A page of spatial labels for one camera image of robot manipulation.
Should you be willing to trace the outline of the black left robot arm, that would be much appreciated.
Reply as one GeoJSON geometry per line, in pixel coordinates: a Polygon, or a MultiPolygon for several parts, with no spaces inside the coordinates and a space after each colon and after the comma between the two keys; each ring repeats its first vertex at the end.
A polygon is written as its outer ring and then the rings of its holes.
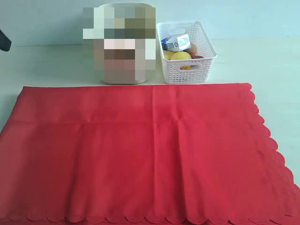
{"type": "Polygon", "coordinates": [[[2,51],[8,52],[11,48],[11,40],[0,30],[0,49],[2,51]]]}

